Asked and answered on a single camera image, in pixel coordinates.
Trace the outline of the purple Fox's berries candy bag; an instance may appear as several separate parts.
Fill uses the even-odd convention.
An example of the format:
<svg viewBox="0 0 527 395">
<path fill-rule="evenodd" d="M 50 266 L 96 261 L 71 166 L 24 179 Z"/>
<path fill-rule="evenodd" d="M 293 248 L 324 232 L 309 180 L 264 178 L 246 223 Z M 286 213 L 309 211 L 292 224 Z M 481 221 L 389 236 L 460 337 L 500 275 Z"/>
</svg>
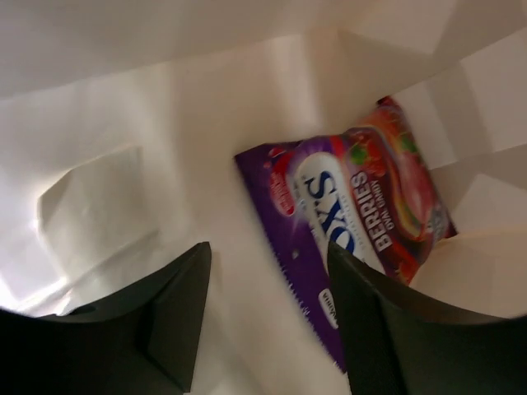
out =
<svg viewBox="0 0 527 395">
<path fill-rule="evenodd" d="M 385 97 L 343 133 L 262 144 L 235 162 L 292 294 L 343 369 L 329 245 L 408 284 L 457 233 L 402 107 Z"/>
</svg>

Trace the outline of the brown paper bag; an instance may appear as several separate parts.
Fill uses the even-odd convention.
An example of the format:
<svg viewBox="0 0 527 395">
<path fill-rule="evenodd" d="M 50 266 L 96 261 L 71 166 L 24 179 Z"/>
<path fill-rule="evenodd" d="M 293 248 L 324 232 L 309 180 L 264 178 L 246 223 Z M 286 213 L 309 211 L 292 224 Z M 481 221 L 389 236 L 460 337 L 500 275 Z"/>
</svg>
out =
<svg viewBox="0 0 527 395">
<path fill-rule="evenodd" d="M 4 1 L 1 304 L 89 294 L 40 244 L 40 195 L 72 167 L 140 146 L 158 233 L 149 266 L 214 252 L 195 394 L 346 394 L 303 318 L 233 157 L 406 110 L 453 216 L 413 281 L 485 314 L 526 311 L 523 1 Z"/>
</svg>

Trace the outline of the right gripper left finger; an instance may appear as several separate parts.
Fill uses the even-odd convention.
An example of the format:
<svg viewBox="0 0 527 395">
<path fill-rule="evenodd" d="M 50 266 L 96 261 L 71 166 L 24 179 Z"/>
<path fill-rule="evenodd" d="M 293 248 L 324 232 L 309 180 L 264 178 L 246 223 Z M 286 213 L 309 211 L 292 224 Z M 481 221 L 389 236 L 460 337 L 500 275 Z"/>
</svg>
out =
<svg viewBox="0 0 527 395">
<path fill-rule="evenodd" d="M 211 272 L 208 242 L 64 316 L 1 312 L 3 394 L 186 394 Z"/>
</svg>

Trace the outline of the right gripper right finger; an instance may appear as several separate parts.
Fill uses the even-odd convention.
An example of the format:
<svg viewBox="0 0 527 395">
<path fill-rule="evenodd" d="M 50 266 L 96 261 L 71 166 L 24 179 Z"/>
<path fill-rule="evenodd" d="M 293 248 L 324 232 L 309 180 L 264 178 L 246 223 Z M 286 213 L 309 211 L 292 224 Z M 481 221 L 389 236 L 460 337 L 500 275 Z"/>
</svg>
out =
<svg viewBox="0 0 527 395">
<path fill-rule="evenodd" d="M 330 290 L 353 394 L 524 394 L 526 317 L 436 300 L 332 242 Z"/>
</svg>

